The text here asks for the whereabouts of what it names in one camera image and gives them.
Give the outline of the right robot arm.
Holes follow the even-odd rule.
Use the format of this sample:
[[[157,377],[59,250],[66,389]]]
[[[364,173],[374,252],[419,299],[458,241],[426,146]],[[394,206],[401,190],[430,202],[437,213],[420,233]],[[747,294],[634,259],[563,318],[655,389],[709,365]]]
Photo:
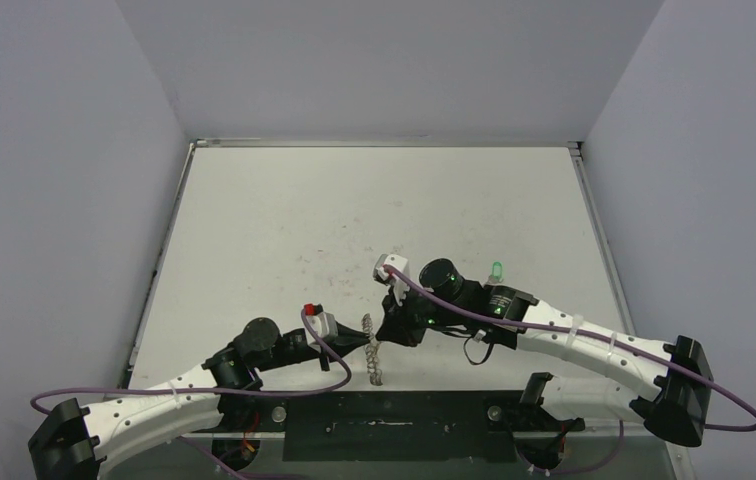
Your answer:
[[[534,295],[498,282],[465,279],[451,260],[429,262],[413,282],[406,259],[384,255],[374,279],[387,286],[376,338],[419,346],[427,331],[548,355],[595,373],[565,379],[534,373],[519,402],[522,421],[542,429],[554,420],[616,419],[639,423],[684,447],[703,442],[711,390],[701,344],[642,339],[561,311]]]

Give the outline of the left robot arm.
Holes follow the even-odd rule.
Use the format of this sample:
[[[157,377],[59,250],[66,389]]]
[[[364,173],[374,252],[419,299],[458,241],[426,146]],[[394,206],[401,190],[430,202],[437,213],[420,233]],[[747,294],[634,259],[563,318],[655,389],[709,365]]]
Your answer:
[[[293,398],[293,391],[265,391],[260,372],[317,360],[332,362],[369,343],[364,332],[307,310],[302,327],[287,333],[266,317],[204,362],[148,389],[105,389],[105,400],[83,405],[89,387],[36,395],[32,407],[44,419],[27,446],[39,479],[98,479],[118,464],[167,441],[220,424],[244,428],[251,420],[248,399]]]

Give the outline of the metal disc with key rings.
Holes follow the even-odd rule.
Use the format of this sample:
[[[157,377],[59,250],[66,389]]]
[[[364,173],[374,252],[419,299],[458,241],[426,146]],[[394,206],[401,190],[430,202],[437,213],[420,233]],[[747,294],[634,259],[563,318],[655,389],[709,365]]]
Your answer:
[[[376,339],[374,324],[369,313],[362,317],[361,328],[368,339],[368,343],[364,346],[364,352],[369,383],[372,386],[380,387],[383,385],[383,372],[380,368],[378,355],[380,342]]]

